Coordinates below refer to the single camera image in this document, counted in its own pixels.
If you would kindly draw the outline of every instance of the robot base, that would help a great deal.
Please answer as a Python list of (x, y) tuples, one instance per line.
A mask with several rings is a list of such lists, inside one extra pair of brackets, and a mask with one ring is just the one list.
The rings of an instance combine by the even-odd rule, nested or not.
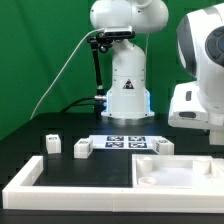
[(154, 120), (154, 112), (148, 116), (137, 119), (115, 118), (110, 116), (101, 115), (102, 121), (106, 123), (121, 125), (121, 126), (135, 126), (151, 123)]

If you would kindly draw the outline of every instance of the small white block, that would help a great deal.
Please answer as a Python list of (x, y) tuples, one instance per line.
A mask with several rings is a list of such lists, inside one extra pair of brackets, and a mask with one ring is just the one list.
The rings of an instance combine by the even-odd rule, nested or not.
[(61, 139), (58, 135), (46, 135), (46, 148), (48, 154), (61, 153)]
[(136, 159), (137, 171), (140, 173), (150, 173), (153, 170), (153, 160), (149, 156)]
[(93, 140), (90, 138), (81, 138), (74, 145), (74, 158), (87, 159), (93, 151)]
[(193, 172), (196, 174), (208, 174), (210, 172), (211, 160), (206, 158), (197, 158), (193, 161)]
[(224, 145), (224, 131), (210, 130), (209, 142), (211, 145)]
[(153, 138), (152, 148), (159, 155), (174, 155), (174, 144), (163, 137)]

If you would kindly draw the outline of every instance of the black tabletop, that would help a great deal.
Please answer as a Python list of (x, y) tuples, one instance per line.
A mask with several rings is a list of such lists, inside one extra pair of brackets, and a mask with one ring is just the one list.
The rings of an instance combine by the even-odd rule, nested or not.
[[(45, 136), (58, 134), (62, 153), (48, 155)], [(224, 146), (209, 145), (203, 130), (172, 128), (167, 115), (141, 126), (123, 127), (97, 120), (93, 114), (41, 114), (0, 142), (2, 190), (33, 155), (44, 156), (44, 172), (35, 185), (132, 187), (131, 155), (147, 150), (94, 149), (87, 160), (73, 158), (74, 144), (89, 135), (163, 136), (175, 144), (176, 155), (211, 155), (224, 158)], [(3, 210), (0, 223), (221, 223), (222, 214), (113, 213)]]

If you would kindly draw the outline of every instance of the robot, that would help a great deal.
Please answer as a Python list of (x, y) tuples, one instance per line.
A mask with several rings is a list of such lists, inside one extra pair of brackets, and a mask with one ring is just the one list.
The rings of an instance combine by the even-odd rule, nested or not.
[(97, 39), (95, 45), (101, 52), (112, 50), (112, 87), (102, 120), (121, 125), (152, 120), (150, 93), (145, 88), (146, 56), (128, 39), (135, 33), (162, 30), (168, 20), (166, 5), (161, 0), (97, 0), (90, 19), (96, 29), (103, 30), (93, 38)]
[(187, 14), (177, 28), (177, 45), (196, 81), (175, 87), (168, 123), (210, 130), (210, 144), (224, 145), (224, 4)]

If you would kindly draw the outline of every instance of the green screen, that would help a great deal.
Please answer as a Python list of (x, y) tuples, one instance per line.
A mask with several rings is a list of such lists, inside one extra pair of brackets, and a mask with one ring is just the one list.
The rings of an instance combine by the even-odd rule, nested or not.
[[(151, 109), (168, 113), (176, 84), (192, 81), (179, 63), (176, 28), (186, 13), (223, 1), (166, 0), (166, 28), (149, 37), (147, 82)], [(94, 0), (0, 1), (0, 139), (30, 119), (41, 96), (79, 41), (93, 27), (89, 12)], [(146, 36), (133, 43), (145, 49)], [(103, 84), (111, 86), (111, 54), (100, 55)], [(59, 112), (71, 102), (96, 93), (90, 46), (83, 42), (35, 115)], [(77, 107), (74, 112), (92, 112)]]

